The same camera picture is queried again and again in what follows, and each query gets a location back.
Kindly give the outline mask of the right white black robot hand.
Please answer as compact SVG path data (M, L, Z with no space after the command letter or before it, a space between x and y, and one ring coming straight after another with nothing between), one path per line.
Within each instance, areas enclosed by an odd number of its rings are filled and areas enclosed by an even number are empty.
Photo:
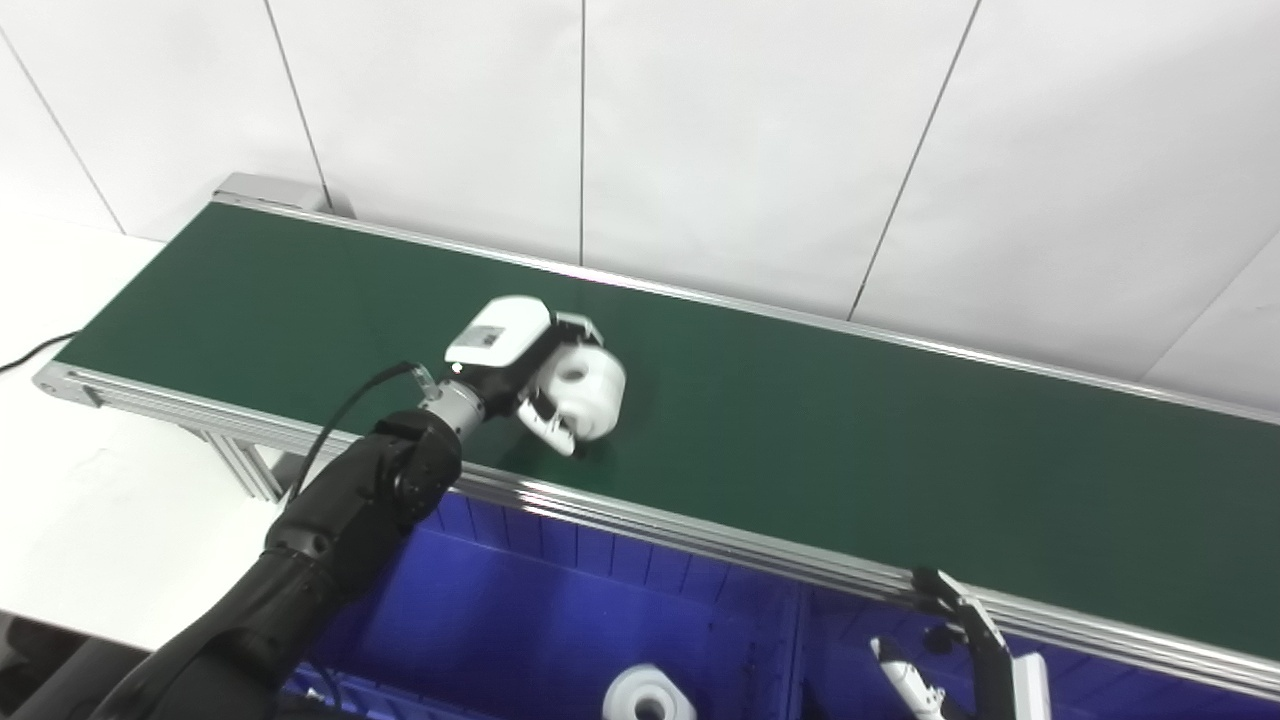
M936 650L948 643L966 647L975 707L964 708L933 683L887 635L870 638L879 670L914 719L1051 719L1050 675L1036 652L1015 655L978 594L936 568L914 568L916 606L943 618L934 626Z

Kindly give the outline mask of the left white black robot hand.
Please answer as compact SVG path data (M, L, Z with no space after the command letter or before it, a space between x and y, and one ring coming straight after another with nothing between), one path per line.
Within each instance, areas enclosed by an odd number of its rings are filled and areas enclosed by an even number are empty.
M445 350L440 386L474 397L483 420L516 416L563 456L611 434L625 374L591 319L540 299L490 300Z

